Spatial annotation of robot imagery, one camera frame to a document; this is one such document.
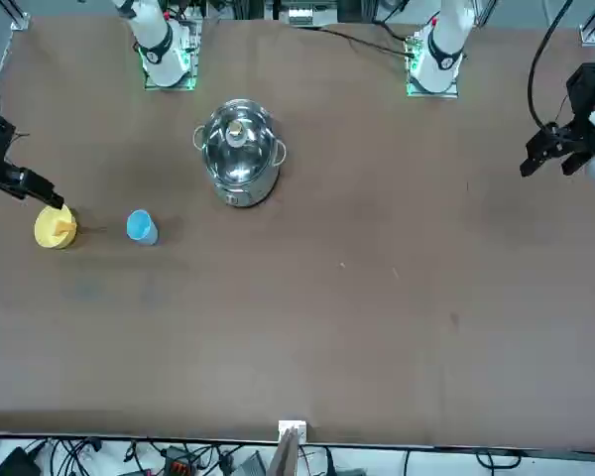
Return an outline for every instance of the wire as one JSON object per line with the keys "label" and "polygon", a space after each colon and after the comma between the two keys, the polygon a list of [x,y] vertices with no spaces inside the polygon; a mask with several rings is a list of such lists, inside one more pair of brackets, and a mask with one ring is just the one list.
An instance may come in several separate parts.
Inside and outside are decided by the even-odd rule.
{"label": "wire", "polygon": [[308,458],[306,457],[306,453],[304,452],[304,447],[300,446],[299,451],[301,452],[302,458],[304,458],[304,464],[306,465],[306,472],[308,473],[308,476],[312,476],[312,474],[310,473],[310,465],[308,464]]}
{"label": "wire", "polygon": [[390,14],[386,18],[384,18],[384,20],[383,20],[384,23],[386,23],[388,20],[390,20],[393,17],[393,15],[395,15],[397,10],[400,10],[403,12],[409,3],[410,3],[410,0],[401,0],[401,2],[399,2],[399,5],[397,5],[395,8],[393,8],[393,10],[390,12]]}
{"label": "wire", "polygon": [[154,443],[154,441],[152,441],[152,440],[150,440],[150,439],[149,439],[149,440],[148,440],[148,444],[150,444],[150,446],[152,446],[153,448],[155,448],[155,450],[156,450],[156,451],[157,451],[157,452],[158,452],[160,455],[162,455],[162,456],[164,455],[164,454],[163,454],[163,453],[164,453],[164,450],[163,450],[163,449],[160,449],[160,448],[159,448],[159,446],[157,446],[157,445]]}
{"label": "wire", "polygon": [[410,455],[412,452],[408,450],[406,453],[406,461],[404,462],[404,476],[408,476],[408,462],[410,461]]}
{"label": "wire", "polygon": [[220,464],[220,462],[221,462],[221,461],[222,461],[224,458],[226,458],[227,456],[230,456],[231,454],[235,453],[236,451],[238,451],[238,450],[239,450],[240,448],[242,448],[243,446],[244,446],[243,444],[240,444],[240,445],[236,446],[234,449],[231,449],[231,450],[227,451],[225,454],[223,454],[222,456],[220,456],[220,457],[218,458],[218,461],[216,461],[214,464],[212,464],[212,465],[209,467],[209,469],[208,469],[207,471],[205,471],[204,473],[202,473],[202,474],[203,474],[203,476],[206,476],[206,475],[208,475],[208,474],[211,474],[211,472],[212,472],[214,469],[216,469],[216,467],[217,467],[217,466]]}
{"label": "wire", "polygon": [[476,460],[483,468],[489,469],[492,472],[492,476],[496,470],[516,469],[523,462],[523,455],[520,453],[514,455],[516,456],[516,461],[511,464],[496,464],[489,451],[486,451],[485,454],[487,455],[487,458],[489,458],[489,463],[486,463],[481,459],[480,453],[476,453]]}
{"label": "wire", "polygon": [[374,48],[375,50],[379,50],[380,52],[383,52],[383,53],[389,53],[391,55],[397,55],[397,56],[405,57],[405,58],[413,58],[414,57],[414,55],[412,53],[406,53],[406,52],[402,52],[399,50],[393,50],[391,48],[384,47],[382,45],[377,45],[376,43],[370,43],[365,40],[361,40],[359,38],[355,38],[350,35],[346,35],[345,33],[335,32],[333,30],[326,30],[324,28],[310,29],[310,30],[315,31],[315,32],[329,33],[330,35],[334,35],[336,37],[345,38],[346,40],[350,40],[350,41],[359,43],[361,45],[365,45],[367,47]]}
{"label": "wire", "polygon": [[406,37],[402,37],[401,35],[397,35],[395,32],[393,32],[392,28],[386,25],[386,22],[373,22],[373,24],[379,25],[381,28],[386,30],[388,35],[393,37],[395,40],[399,40],[400,42],[404,42],[406,40]]}
{"label": "wire", "polygon": [[38,439],[34,439],[33,441],[31,441],[29,444],[27,444],[27,445],[24,447],[24,450],[25,450],[25,451],[29,451],[29,448],[30,448],[31,446],[33,446],[33,445],[34,445],[34,444],[36,444],[37,442],[42,442],[42,441],[49,441],[49,439],[48,439],[48,438],[38,438]]}
{"label": "wire", "polygon": [[90,476],[90,473],[88,473],[88,471],[86,471],[86,468],[83,467],[83,465],[81,464],[81,461],[79,461],[79,453],[83,450],[83,448],[86,446],[86,442],[82,441],[77,445],[77,448],[75,448],[75,446],[72,445],[72,442],[69,440],[68,442],[68,446],[70,446],[70,450],[68,450],[66,448],[66,445],[62,442],[62,445],[64,448],[66,448],[66,450],[68,450],[68,454],[70,454],[72,456],[72,463],[77,463],[77,468],[79,468],[79,473],[81,474],[81,476]]}
{"label": "wire", "polygon": [[546,34],[544,35],[542,42],[539,44],[539,47],[537,47],[537,51],[535,52],[534,60],[532,62],[532,67],[529,71],[529,81],[527,83],[527,101],[529,103],[529,112],[531,113],[532,117],[534,118],[534,122],[537,124],[538,127],[540,127],[542,129],[542,131],[544,131],[546,134],[548,134],[552,138],[556,139],[559,142],[567,142],[567,143],[570,143],[573,141],[570,139],[566,139],[565,137],[560,136],[559,134],[555,134],[553,131],[551,131],[549,128],[547,128],[542,123],[540,118],[537,116],[536,108],[534,106],[534,78],[536,76],[536,66],[537,66],[537,62],[539,61],[539,57],[542,56],[542,52],[546,48],[546,45],[548,44],[548,41],[550,40],[551,36],[553,35],[553,32],[555,32],[557,25],[562,20],[562,17],[566,13],[566,11],[569,9],[569,7],[573,3],[573,1],[574,0],[566,0],[566,2],[564,2],[564,5],[562,5],[562,8],[560,8],[559,12],[557,12],[555,19],[553,20],[553,23],[551,23],[550,27],[548,27],[548,30],[546,30]]}
{"label": "wire", "polygon": [[562,113],[562,108],[564,107],[564,104],[566,103],[566,99],[568,99],[568,94],[566,94],[564,96],[564,99],[562,99],[562,103],[559,105],[559,109],[557,111],[557,114],[555,114],[555,119],[553,119],[553,122],[557,122],[557,119],[559,119],[559,115]]}
{"label": "wire", "polygon": [[23,138],[23,137],[29,137],[31,136],[31,134],[27,133],[27,132],[16,132],[13,137],[11,138],[11,142],[9,143],[9,146],[7,146],[7,149],[9,149],[9,147],[11,147],[13,145],[14,142],[16,142],[18,139]]}
{"label": "wire", "polygon": [[58,446],[60,445],[60,441],[57,440],[56,444],[53,445],[53,449],[51,450],[51,461],[49,462],[49,472],[51,476],[56,476],[55,471],[53,470],[54,460],[56,459],[56,451],[58,450]]}
{"label": "wire", "polygon": [[431,17],[429,17],[429,20],[427,20],[425,22],[425,24],[426,25],[429,25],[432,22],[432,20],[435,19],[438,16],[439,13],[440,13],[440,10],[438,10],[434,15],[432,15]]}

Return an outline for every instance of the lid knob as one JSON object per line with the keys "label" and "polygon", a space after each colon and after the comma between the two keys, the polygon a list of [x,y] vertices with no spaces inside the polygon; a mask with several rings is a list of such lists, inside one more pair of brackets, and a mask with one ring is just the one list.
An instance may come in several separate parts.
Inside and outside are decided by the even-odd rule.
{"label": "lid knob", "polygon": [[227,126],[228,132],[230,136],[239,136],[242,134],[243,126],[242,122],[240,121],[231,121]]}

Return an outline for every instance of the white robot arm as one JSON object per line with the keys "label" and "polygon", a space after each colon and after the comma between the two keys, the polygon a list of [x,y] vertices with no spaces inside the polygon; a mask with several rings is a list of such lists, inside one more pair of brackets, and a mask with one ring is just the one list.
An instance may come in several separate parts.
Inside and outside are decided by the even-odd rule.
{"label": "white robot arm", "polygon": [[474,26],[471,0],[442,0],[436,22],[428,22],[416,36],[423,47],[411,82],[421,91],[446,91],[458,76],[465,40]]}
{"label": "white robot arm", "polygon": [[143,67],[158,86],[169,87],[190,70],[185,60],[189,38],[187,27],[175,19],[166,20],[159,0],[112,0],[128,21],[139,45]]}

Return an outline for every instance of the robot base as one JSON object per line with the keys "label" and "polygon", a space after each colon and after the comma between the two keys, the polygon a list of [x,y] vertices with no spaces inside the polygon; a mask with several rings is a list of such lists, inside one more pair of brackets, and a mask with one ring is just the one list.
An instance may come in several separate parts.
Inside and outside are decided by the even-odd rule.
{"label": "robot base", "polygon": [[[162,87],[155,84],[144,71],[144,87],[147,91],[194,91],[196,89],[202,18],[199,20],[194,19],[180,22],[180,25],[184,30],[183,50],[180,51],[180,59],[184,64],[189,65],[189,72],[187,72],[176,84],[170,87]],[[139,53],[139,57],[141,57],[141,61],[144,60],[141,53]]]}
{"label": "robot base", "polygon": [[414,58],[406,58],[406,95],[409,97],[447,97],[455,99],[458,97],[458,83],[454,79],[452,85],[443,92],[429,92],[420,87],[412,76],[412,71],[417,67],[418,56],[423,48],[422,40],[409,37],[404,43],[406,53],[412,53]]}

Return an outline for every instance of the stainless steel pot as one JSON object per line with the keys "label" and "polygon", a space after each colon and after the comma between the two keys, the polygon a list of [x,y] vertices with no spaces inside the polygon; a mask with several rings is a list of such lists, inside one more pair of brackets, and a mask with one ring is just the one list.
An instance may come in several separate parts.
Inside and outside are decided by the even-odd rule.
{"label": "stainless steel pot", "polygon": [[214,190],[232,206],[252,206],[267,197],[287,157],[271,114],[248,99],[216,109],[194,130],[193,143],[202,152]]}

